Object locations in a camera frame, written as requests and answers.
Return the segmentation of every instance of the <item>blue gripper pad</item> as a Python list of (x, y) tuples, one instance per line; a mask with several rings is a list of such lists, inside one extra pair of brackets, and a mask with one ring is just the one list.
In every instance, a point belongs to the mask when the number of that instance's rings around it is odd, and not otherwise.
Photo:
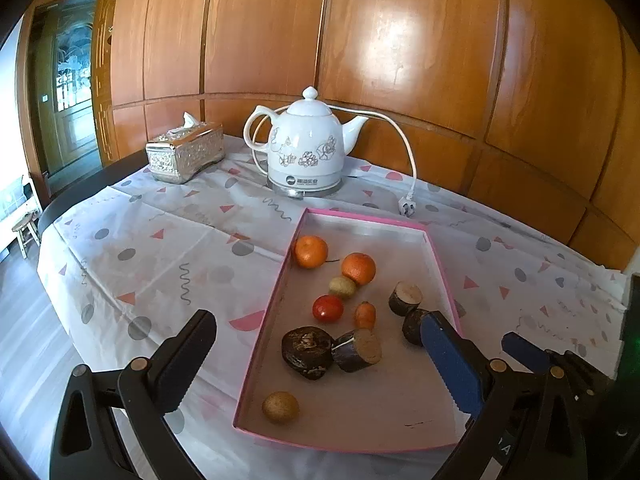
[(515, 332), (502, 336), (502, 349), (535, 374), (546, 374), (551, 366), (549, 355), (544, 350)]
[(434, 314), (431, 312), (422, 318), (422, 344), (458, 409), (477, 418), (484, 404), (482, 382), (474, 366), (465, 359), (464, 349), (460, 346), (460, 342), (473, 343), (463, 340), (446, 320), (444, 325)]

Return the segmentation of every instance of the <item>yellow-green fruit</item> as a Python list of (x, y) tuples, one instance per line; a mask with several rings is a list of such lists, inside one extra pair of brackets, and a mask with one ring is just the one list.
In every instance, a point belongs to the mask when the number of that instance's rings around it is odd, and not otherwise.
[(287, 424), (300, 414), (298, 400), (289, 392), (273, 392), (262, 403), (262, 412), (276, 424)]
[(329, 282), (329, 294), (348, 300), (356, 293), (356, 283), (346, 276), (336, 276)]

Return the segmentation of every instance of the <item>stool leg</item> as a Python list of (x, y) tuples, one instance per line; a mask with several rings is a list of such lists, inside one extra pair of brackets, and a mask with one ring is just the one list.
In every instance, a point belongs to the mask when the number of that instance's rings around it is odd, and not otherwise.
[(27, 259), (27, 251), (24, 249), (24, 238), (22, 237), (22, 231), (17, 232), (18, 235), (18, 245), (20, 245), (20, 251), (22, 252), (22, 258)]
[(27, 227), (29, 228), (29, 232), (31, 233), (31, 236), (33, 236), (33, 239), (36, 241), (36, 244), (39, 247), (40, 246), (40, 239), (38, 238), (38, 232), (36, 231), (36, 225), (33, 223), (33, 221), (31, 221), (31, 222), (29, 222), (27, 224)]

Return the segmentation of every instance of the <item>kettle lid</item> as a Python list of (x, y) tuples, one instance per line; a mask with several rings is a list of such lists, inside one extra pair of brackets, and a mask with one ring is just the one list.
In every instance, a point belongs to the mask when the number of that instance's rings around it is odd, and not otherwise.
[(299, 101), (295, 101), (290, 104), (287, 109), (287, 114), (299, 116), (331, 115), (331, 110), (326, 104), (322, 101), (316, 101), (316, 97), (318, 97), (318, 90), (312, 86), (305, 88), (305, 91), (302, 92), (302, 96), (304, 99), (300, 99)]

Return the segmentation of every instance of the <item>white tablecloth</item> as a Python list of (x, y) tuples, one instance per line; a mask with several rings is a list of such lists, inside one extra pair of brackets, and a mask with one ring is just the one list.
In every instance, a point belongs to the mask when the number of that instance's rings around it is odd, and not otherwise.
[[(241, 139), (225, 143), (226, 159), (186, 184), (157, 182), (145, 168), (47, 228), (38, 273), (79, 354), (94, 371), (122, 368), (150, 356), (197, 309), (210, 310), (216, 343), (178, 411), (167, 415), (205, 476), (428, 478), (448, 449), (332, 454), (231, 427), (257, 328), (303, 208), (396, 216), (411, 179), (348, 158), (342, 189), (297, 201), (264, 186)], [(465, 336), (487, 357), (521, 369), (500, 350), (513, 330), (612, 373), (625, 276), (437, 186), (419, 182), (415, 199), (412, 219), (430, 229)]]

